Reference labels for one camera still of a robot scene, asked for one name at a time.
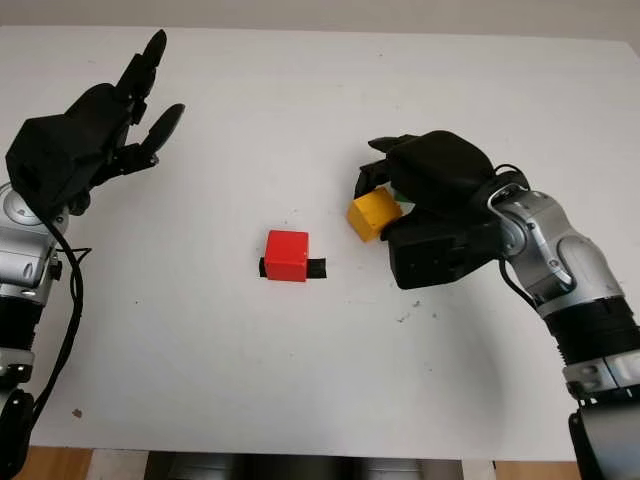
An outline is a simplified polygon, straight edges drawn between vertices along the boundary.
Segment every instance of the cube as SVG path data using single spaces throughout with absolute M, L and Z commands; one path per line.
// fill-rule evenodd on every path
M 402 216 L 400 206 L 384 187 L 351 202 L 347 220 L 363 242 L 376 238 L 382 229 Z
M 305 282 L 308 256 L 309 234 L 307 232 L 271 230 L 264 254 L 267 278 Z

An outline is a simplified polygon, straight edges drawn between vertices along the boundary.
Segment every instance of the red cube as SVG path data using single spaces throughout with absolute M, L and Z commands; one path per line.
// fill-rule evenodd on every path
M 305 282 L 309 234 L 271 230 L 267 238 L 264 266 L 269 280 Z

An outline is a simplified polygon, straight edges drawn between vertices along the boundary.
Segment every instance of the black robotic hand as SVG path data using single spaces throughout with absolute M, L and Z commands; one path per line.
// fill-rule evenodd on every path
M 355 198 L 377 185 L 391 186 L 415 203 L 387 226 L 391 269 L 400 288 L 453 282 L 502 255 L 500 219 L 487 209 L 489 196 L 508 184 L 529 188 L 518 169 L 498 173 L 476 146 L 446 131 L 421 137 L 372 140 L 386 154 L 365 165 Z
M 7 153 L 7 168 L 14 190 L 38 215 L 52 217 L 64 207 L 81 215 L 91 188 L 158 163 L 155 153 L 178 124 L 184 105 L 170 107 L 142 144 L 125 142 L 129 127 L 146 111 L 166 44 L 167 35 L 158 31 L 115 86 L 91 87 L 65 113 L 24 123 Z

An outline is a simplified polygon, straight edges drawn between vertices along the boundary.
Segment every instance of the black tape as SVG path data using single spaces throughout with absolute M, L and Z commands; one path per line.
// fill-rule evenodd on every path
M 264 257 L 260 257 L 258 271 L 261 278 L 267 277 L 267 269 L 264 266 Z M 327 259 L 309 258 L 307 259 L 307 278 L 327 278 Z
M 307 278 L 327 278 L 327 259 L 307 259 Z
M 258 264 L 258 270 L 260 271 L 260 277 L 267 277 L 267 269 L 264 266 L 264 257 L 260 257 L 260 263 Z

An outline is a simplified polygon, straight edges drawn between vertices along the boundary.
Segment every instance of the white wall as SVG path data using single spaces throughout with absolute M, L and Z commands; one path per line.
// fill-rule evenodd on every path
M 0 24 L 514 34 L 640 52 L 639 0 L 0 0 Z

